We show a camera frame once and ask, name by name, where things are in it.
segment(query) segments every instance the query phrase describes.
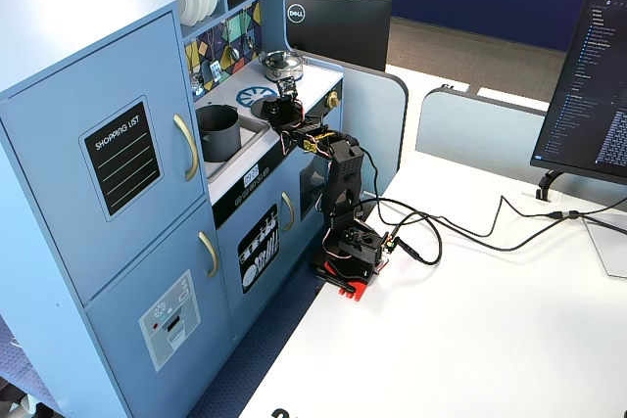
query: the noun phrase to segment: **shopping list sign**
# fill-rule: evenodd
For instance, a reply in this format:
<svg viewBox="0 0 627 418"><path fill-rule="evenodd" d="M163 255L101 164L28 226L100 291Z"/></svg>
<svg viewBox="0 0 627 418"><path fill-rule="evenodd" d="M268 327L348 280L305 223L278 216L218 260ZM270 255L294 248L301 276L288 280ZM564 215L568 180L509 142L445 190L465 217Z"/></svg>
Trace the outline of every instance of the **shopping list sign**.
<svg viewBox="0 0 627 418"><path fill-rule="evenodd" d="M109 215L160 176L143 102L85 138L85 147Z"/></svg>

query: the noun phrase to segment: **gray partition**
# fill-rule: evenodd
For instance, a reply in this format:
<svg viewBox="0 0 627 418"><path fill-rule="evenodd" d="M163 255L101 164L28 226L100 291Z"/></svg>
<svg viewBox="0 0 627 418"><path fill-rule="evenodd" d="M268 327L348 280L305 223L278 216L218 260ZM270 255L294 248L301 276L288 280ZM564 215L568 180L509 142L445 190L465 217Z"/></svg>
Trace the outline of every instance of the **gray partition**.
<svg viewBox="0 0 627 418"><path fill-rule="evenodd" d="M544 117L538 110L443 88L422 103L416 149L537 184L546 170L529 162ZM627 196L626 186L568 174L552 188L602 205Z"/></svg>
<svg viewBox="0 0 627 418"><path fill-rule="evenodd" d="M378 70L346 65L344 79L342 131L359 139L372 154L382 194L401 163L409 92L398 77ZM374 170L367 158L362 178L362 188L374 193Z"/></svg>

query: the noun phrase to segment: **knob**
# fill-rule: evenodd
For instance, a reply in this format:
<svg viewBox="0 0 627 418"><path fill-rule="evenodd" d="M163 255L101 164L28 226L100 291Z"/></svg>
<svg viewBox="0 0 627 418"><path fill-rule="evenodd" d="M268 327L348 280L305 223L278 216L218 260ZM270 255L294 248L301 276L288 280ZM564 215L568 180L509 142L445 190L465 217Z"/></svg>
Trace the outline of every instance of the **knob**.
<svg viewBox="0 0 627 418"><path fill-rule="evenodd" d="M336 108L340 106L340 99L337 98L337 92L333 91L326 97L326 108Z"/></svg>

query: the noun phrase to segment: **monitor screen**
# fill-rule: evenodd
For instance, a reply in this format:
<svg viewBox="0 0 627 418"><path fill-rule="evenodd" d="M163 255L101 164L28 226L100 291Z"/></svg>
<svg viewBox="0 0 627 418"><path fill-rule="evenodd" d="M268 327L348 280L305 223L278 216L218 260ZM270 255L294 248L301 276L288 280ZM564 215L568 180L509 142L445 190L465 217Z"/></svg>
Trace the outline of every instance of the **monitor screen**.
<svg viewBox="0 0 627 418"><path fill-rule="evenodd" d="M586 0L531 164L627 184L627 0Z"/></svg>

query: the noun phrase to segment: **dell logo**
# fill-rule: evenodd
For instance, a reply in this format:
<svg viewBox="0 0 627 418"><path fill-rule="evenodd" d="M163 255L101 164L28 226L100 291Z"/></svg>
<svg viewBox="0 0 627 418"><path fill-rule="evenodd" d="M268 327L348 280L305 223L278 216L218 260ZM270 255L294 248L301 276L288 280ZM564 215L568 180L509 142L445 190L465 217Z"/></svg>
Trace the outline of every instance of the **dell logo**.
<svg viewBox="0 0 627 418"><path fill-rule="evenodd" d="M305 9L302 5L294 4L287 9L287 18L292 23L300 23L305 19Z"/></svg>

